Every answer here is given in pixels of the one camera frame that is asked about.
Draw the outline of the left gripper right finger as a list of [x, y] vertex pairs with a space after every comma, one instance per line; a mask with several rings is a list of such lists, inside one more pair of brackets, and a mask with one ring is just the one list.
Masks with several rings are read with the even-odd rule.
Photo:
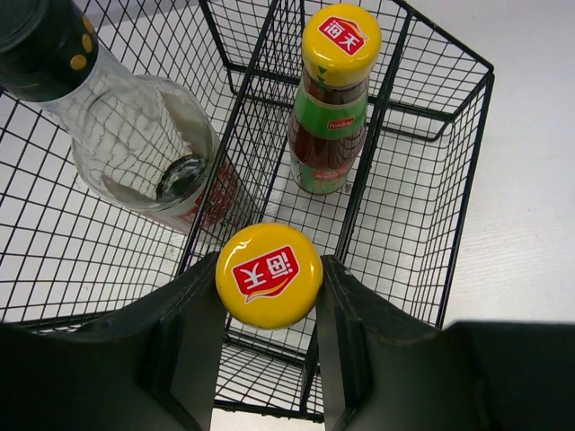
[[323, 258], [316, 302], [329, 430], [571, 430], [574, 328], [433, 328]]

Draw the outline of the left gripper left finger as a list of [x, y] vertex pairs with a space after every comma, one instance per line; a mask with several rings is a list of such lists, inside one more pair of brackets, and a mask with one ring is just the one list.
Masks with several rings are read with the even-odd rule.
[[1, 328], [4, 430], [207, 430], [225, 309], [209, 253], [73, 332]]

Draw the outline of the sauce bottle yellow cap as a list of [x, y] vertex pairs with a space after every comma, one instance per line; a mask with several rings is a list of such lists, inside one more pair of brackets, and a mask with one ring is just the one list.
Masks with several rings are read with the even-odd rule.
[[365, 143], [369, 76], [381, 46], [376, 18], [355, 4], [328, 5], [305, 26], [287, 126], [291, 171], [302, 190], [328, 195], [346, 183]]
[[217, 293], [232, 317], [263, 330], [294, 325], [313, 309], [323, 264], [313, 243], [286, 224], [243, 228], [221, 250]]

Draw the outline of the clear bottle red label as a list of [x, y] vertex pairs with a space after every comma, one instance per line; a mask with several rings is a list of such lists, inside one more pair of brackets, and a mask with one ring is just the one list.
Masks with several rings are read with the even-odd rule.
[[191, 92], [135, 75], [72, 1], [1, 4], [1, 85], [72, 139], [79, 177], [108, 202], [180, 233], [233, 219], [239, 180]]

